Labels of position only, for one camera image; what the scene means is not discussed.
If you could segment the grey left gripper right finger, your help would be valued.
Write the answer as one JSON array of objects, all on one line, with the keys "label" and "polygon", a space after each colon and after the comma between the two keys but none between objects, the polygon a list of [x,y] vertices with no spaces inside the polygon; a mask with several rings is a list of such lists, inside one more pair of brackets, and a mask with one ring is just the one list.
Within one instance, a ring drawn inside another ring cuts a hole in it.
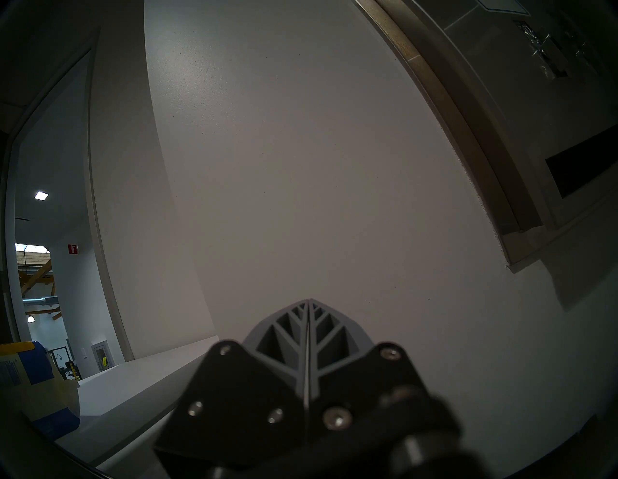
[{"label": "grey left gripper right finger", "polygon": [[403,347],[374,344],[332,307],[308,300],[308,449],[316,466],[448,466],[454,416]]}]

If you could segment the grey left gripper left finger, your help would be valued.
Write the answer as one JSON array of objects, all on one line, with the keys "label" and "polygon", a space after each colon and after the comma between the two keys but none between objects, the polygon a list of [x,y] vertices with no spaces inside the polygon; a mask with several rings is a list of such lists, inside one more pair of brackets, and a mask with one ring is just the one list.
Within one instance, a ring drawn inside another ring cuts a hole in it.
[{"label": "grey left gripper left finger", "polygon": [[155,442],[164,468],[253,468],[305,445],[309,300],[203,357]]}]

